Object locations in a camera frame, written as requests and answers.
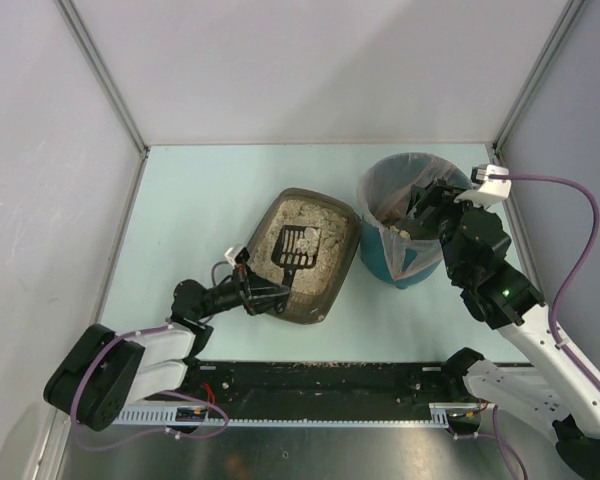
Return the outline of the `black litter scoop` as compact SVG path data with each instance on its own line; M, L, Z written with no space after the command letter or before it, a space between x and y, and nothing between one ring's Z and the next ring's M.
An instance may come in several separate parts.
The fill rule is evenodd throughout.
M316 266L321 232L316 227L284 225L274 244L271 261L283 269L282 284L291 288L299 270Z

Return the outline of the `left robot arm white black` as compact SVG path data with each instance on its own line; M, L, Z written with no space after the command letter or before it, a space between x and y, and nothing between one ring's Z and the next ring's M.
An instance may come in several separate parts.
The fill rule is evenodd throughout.
M244 263L209 288L183 280L162 326L125 334L101 324L88 327L47 381L43 399L73 421L102 431L128 404L182 385L187 362L214 332L211 317L236 308L251 316L267 313L285 306L290 294L288 285L262 278Z

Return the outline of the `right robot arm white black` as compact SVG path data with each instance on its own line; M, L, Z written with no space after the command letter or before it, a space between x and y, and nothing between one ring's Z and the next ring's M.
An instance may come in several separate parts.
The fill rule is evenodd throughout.
M508 198L505 175L473 189L435 180L415 190L408 212L438 236L447 276L471 316L519 350L543 379L533 384L465 348L449 363L467 392L548 438L583 479L600 479L600 370L559 326L555 304L505 259L511 239L491 205Z

